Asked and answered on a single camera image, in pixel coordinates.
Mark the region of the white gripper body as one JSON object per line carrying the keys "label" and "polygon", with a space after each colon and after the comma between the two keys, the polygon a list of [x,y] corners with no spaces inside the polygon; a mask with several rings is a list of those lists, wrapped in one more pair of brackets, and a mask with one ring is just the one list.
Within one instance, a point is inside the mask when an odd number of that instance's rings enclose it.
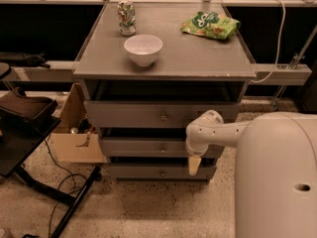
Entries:
{"label": "white gripper body", "polygon": [[191,156],[203,156],[208,150],[207,144],[195,143],[192,141],[186,141],[186,150]]}

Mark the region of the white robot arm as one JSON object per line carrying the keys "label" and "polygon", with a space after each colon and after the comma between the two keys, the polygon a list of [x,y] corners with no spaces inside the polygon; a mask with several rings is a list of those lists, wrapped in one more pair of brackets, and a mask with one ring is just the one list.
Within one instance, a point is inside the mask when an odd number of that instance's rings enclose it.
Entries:
{"label": "white robot arm", "polygon": [[316,115],[225,123],[209,110],[186,128],[192,176],[211,145],[236,150],[235,238],[317,238]]}

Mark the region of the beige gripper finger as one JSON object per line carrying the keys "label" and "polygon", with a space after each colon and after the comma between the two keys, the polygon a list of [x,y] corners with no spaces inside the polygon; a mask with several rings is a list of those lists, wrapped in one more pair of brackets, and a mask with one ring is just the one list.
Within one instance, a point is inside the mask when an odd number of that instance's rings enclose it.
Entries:
{"label": "beige gripper finger", "polygon": [[201,163],[201,158],[199,156],[190,156],[188,158],[188,171],[191,176],[195,176],[198,172]]}

